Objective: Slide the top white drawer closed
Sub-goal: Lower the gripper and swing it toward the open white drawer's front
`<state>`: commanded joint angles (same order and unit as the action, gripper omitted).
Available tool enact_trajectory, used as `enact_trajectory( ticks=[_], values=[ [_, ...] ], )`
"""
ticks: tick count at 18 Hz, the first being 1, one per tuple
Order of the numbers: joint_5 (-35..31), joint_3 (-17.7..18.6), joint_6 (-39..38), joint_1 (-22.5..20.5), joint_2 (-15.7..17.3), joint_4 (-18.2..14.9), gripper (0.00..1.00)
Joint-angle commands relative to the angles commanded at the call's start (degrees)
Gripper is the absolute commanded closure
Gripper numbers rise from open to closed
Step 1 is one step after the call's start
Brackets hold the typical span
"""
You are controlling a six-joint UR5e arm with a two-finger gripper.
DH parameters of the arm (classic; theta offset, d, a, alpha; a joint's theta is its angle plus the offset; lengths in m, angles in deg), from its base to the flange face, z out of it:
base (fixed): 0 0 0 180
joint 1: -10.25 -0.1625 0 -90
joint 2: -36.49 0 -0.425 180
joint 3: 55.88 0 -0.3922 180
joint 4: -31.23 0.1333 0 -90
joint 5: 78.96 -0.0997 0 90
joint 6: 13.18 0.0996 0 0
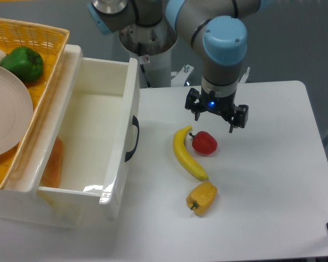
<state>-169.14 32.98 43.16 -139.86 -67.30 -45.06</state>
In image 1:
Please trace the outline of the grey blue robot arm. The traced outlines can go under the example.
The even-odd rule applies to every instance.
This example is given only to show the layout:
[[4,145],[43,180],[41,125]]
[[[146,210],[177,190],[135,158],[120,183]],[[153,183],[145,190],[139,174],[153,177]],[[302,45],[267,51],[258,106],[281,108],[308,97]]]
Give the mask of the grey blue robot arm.
[[247,52],[247,29],[241,18],[260,11],[267,1],[90,1],[89,13],[103,34],[119,33],[135,57],[146,84],[159,63],[183,38],[202,60],[201,89],[191,89],[185,108],[221,116],[231,129],[244,128],[248,106],[234,103]]

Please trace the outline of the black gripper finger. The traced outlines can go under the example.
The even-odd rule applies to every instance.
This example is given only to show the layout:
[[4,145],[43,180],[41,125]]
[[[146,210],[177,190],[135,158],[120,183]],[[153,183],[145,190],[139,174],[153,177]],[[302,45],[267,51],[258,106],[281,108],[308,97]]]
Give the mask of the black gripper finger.
[[227,114],[227,122],[230,124],[229,133],[232,133],[236,128],[245,128],[248,121],[248,114],[248,105],[234,105],[232,110]]
[[201,95],[195,88],[190,88],[185,101],[185,108],[195,115],[195,121],[198,121],[201,113]]

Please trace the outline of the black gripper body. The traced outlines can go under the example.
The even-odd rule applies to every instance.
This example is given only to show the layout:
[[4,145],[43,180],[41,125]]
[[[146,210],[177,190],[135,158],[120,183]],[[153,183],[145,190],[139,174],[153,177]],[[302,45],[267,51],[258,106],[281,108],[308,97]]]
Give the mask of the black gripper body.
[[203,112],[210,112],[221,117],[235,116],[236,91],[225,97],[218,97],[215,91],[206,92],[201,88],[201,97],[199,99],[198,115]]

